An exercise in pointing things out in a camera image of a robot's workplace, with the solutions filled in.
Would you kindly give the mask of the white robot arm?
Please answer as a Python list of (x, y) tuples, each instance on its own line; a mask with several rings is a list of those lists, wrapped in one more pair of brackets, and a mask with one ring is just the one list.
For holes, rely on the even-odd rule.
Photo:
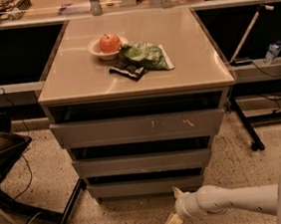
[(165, 224), (183, 224), (187, 218), (218, 214), (231, 208), (275, 215), (277, 224), (281, 224), (281, 174), (277, 185), (238, 189), (203, 185), (192, 193), (176, 187), (173, 191), (175, 211)]

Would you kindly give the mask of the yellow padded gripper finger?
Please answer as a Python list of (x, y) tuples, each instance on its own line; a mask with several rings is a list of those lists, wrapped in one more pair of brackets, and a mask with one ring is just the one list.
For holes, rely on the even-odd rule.
[(164, 224), (183, 224), (183, 219), (177, 213), (170, 213)]

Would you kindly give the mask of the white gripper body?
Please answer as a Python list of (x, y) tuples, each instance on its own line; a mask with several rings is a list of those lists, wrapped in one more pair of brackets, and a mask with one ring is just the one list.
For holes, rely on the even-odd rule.
[(174, 210), (181, 218), (198, 216), (201, 210), (198, 207), (195, 192), (182, 192), (175, 198)]

